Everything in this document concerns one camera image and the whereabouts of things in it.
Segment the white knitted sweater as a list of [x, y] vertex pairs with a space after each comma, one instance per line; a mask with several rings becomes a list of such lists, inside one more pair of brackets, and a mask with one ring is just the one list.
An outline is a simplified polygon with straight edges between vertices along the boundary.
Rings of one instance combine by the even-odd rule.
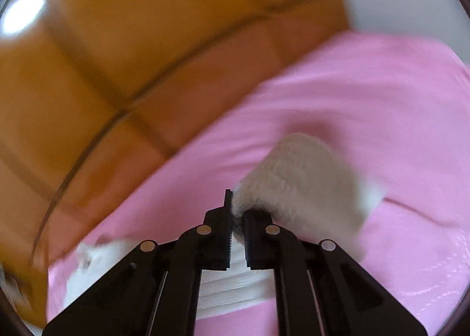
[[358, 234], [384, 197], [381, 187], [317, 138], [284, 136], [234, 189], [231, 266], [225, 272], [203, 272], [197, 317], [225, 315], [275, 295], [272, 273], [252, 271], [244, 263], [241, 217], [248, 209], [264, 209], [299, 237], [333, 239], [359, 260]]

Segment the pink quilted bedspread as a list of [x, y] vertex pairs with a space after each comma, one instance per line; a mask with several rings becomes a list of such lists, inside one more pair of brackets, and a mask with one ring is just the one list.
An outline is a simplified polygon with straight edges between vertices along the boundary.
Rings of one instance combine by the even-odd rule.
[[175, 239], [290, 133], [381, 184], [364, 268], [435, 335], [469, 286], [469, 67], [423, 38], [349, 32], [260, 84], [87, 235]]

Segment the wooden panelled headboard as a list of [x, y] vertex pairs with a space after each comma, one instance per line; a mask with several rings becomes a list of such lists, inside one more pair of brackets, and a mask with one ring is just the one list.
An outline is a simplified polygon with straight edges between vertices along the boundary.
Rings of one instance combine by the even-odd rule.
[[1, 266], [46, 324], [48, 267], [265, 79], [343, 0], [1, 0]]

